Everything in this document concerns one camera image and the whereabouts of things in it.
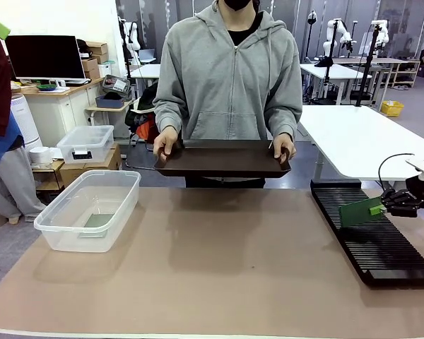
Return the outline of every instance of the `computer monitor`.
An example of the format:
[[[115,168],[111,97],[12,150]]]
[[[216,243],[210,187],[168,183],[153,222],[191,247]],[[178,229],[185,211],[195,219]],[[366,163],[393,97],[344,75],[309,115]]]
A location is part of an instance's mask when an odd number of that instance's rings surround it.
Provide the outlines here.
[[[18,79],[85,79],[74,36],[9,35],[5,43]]]

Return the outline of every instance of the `white cabinet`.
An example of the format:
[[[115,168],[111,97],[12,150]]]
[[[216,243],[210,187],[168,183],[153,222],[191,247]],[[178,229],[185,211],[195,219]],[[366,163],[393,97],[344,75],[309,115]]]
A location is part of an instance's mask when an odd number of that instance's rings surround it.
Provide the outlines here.
[[[28,93],[25,98],[42,144],[54,147],[76,126],[89,125],[85,108],[95,104],[100,83],[74,88],[69,94]]]

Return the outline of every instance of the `black pants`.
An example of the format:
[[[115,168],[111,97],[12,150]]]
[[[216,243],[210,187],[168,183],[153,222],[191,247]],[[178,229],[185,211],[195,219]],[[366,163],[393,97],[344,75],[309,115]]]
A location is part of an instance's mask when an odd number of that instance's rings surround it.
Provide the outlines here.
[[[263,189],[265,184],[265,179],[222,182],[203,177],[185,177],[185,187],[188,189]]]

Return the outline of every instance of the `green block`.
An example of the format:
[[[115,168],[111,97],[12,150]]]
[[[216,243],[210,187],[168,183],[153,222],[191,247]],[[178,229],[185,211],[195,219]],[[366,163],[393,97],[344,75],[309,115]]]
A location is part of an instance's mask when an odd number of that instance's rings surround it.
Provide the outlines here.
[[[339,216],[342,227],[363,224],[367,221],[378,220],[383,217],[384,206],[380,197],[349,203],[339,208]]]

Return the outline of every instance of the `dark brown tray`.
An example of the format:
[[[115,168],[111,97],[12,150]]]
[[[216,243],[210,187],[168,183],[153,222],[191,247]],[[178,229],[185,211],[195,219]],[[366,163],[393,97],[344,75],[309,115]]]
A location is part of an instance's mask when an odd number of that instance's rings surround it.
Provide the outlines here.
[[[166,177],[281,178],[290,165],[280,165],[270,145],[265,140],[185,140],[154,168]]]

